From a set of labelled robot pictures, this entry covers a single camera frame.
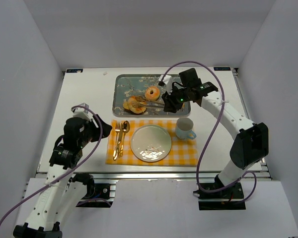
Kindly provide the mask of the sugared bagel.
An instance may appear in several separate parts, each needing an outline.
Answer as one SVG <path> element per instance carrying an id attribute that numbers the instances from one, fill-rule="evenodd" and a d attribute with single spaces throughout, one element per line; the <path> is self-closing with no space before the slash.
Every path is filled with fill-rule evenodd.
<path id="1" fill-rule="evenodd" d="M 145 91 L 145 98 L 147 100 L 156 101 L 160 97 L 160 90 L 156 86 L 148 87 Z"/>

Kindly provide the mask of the metal serving tongs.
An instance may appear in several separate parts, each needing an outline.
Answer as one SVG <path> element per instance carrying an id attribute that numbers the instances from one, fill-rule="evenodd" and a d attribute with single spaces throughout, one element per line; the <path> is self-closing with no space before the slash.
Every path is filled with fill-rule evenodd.
<path id="1" fill-rule="evenodd" d="M 164 108 L 164 103 L 159 101 L 147 100 L 145 97 L 136 96 L 136 99 L 140 102 L 146 102 L 146 108 Z"/>

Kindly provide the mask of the knotted bread roll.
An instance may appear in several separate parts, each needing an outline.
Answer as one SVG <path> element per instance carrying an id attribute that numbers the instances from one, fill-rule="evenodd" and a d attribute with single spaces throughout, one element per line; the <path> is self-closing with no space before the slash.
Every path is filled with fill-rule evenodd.
<path id="1" fill-rule="evenodd" d="M 131 96 L 128 101 L 128 108 L 134 114 L 142 114 L 146 111 L 146 102 L 138 101 L 135 96 Z"/>

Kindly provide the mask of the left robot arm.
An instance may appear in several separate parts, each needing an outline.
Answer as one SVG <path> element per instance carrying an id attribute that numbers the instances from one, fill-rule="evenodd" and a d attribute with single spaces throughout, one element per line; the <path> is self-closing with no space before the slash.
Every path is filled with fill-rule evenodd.
<path id="1" fill-rule="evenodd" d="M 94 179 L 87 173 L 74 174 L 83 148 L 110 135 L 112 126 L 98 116 L 66 120 L 64 133 L 55 141 L 45 185 L 23 225 L 14 228 L 15 238 L 60 238 L 61 227 L 76 205 L 95 194 Z"/>

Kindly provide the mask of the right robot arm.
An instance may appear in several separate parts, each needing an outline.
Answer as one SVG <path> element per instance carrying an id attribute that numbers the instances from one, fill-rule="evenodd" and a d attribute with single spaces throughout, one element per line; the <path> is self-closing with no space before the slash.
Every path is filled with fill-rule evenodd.
<path id="1" fill-rule="evenodd" d="M 240 115 L 220 92 L 213 91 L 202 98 L 202 108 L 212 114 L 234 139 L 230 161 L 218 174 L 218 190 L 237 183 L 252 167 L 268 154 L 268 128 L 255 124 Z M 180 139 L 179 121 L 140 120 L 130 121 L 131 130 L 124 134 L 112 130 L 108 137 L 106 163 L 112 165 L 199 167 L 196 133 Z"/>

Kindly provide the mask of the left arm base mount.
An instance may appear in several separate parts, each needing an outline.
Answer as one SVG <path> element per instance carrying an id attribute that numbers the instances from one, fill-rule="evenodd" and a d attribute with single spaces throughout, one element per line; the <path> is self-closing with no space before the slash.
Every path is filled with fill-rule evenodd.
<path id="1" fill-rule="evenodd" d="M 78 202 L 77 207 L 109 208 L 112 205 L 111 184 L 95 182 L 92 175 L 79 173 L 69 179 L 68 187 L 78 183 L 82 183 L 86 195 Z"/>

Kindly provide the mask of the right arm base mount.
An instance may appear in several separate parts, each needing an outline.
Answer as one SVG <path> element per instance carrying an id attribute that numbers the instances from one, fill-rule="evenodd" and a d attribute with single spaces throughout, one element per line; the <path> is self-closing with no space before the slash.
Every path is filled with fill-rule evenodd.
<path id="1" fill-rule="evenodd" d="M 200 189 L 193 191 L 198 198 L 200 211 L 245 210 L 244 193 L 241 183 L 215 193 L 205 193 Z"/>

